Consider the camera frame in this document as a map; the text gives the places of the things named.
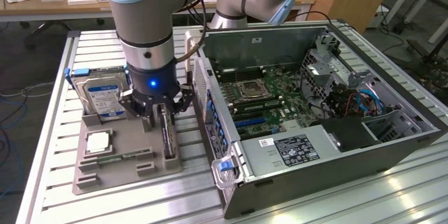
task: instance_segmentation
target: hard drive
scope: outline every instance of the hard drive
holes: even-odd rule
[[[99,114],[103,122],[126,118],[121,92],[130,89],[125,67],[77,69],[70,82],[83,103],[86,115]]]

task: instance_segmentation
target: circuit board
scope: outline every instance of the circuit board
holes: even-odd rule
[[[273,67],[265,69],[263,78],[255,80],[245,80],[242,82],[227,82],[222,83],[222,91],[226,95],[227,102],[231,104],[245,101],[247,106],[255,108],[255,113],[261,116],[257,118],[262,119],[263,123],[255,125],[241,126],[238,127],[238,132],[242,139],[250,139],[258,136],[275,134],[277,132],[285,132],[290,128],[309,127],[313,122],[318,120],[318,116],[307,104],[307,100],[299,92],[299,76],[294,71],[281,71],[278,68]],[[258,105],[262,102],[258,101],[258,98],[253,101],[249,101],[245,96],[245,89],[242,86],[249,84],[253,88],[254,95],[258,95],[261,99],[267,100],[267,97],[281,97],[281,104],[277,105],[274,100],[273,102],[266,102],[266,104],[273,103],[274,108],[261,111]],[[234,120],[238,125],[238,115],[234,116]]]

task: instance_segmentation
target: red wire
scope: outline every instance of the red wire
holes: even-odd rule
[[[347,108],[346,108],[346,116],[349,114],[349,108],[350,108],[350,105],[351,105],[351,102],[353,102],[354,95],[355,95],[355,93],[353,93],[349,97]]]

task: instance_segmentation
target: blue wire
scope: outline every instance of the blue wire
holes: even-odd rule
[[[27,114],[27,111],[29,111],[29,106],[27,104],[25,104],[23,102],[10,102],[10,101],[6,101],[3,99],[0,99],[0,102],[5,102],[5,103],[9,103],[9,104],[14,104],[14,105],[21,105],[23,107],[23,112],[22,112],[22,115],[10,123],[7,124],[6,126],[0,126],[0,129],[7,129],[7,128],[11,128],[14,127],[21,121],[22,119],[25,118],[26,114]]]
[[[21,159],[19,159],[19,155],[18,155],[18,150],[17,147],[14,145],[14,143],[5,137],[0,137],[0,140],[6,142],[6,144],[10,145],[10,148],[13,150],[13,154],[15,156],[17,162],[18,162],[18,167],[19,167],[19,176],[17,179],[17,182],[13,183],[13,185],[9,187],[9,189],[3,192],[3,194],[0,195],[0,199],[2,197],[15,188],[15,186],[19,184],[22,177],[23,177],[23,168],[22,168],[22,163],[21,163]]]

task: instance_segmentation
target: aluminum extrusion table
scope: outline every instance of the aluminum extrusion table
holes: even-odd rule
[[[186,31],[175,29],[177,56],[185,53]],[[350,28],[345,34],[399,83],[448,123],[448,109]],[[342,57],[365,68],[347,48]],[[245,217],[225,220],[218,188],[199,126],[190,110],[177,117],[185,171],[94,193],[74,195],[82,103],[63,70],[125,63],[117,32],[86,31],[67,39],[45,128],[18,223],[429,223],[448,222],[448,139],[414,153],[391,170],[321,191]],[[183,65],[178,65],[183,79]]]

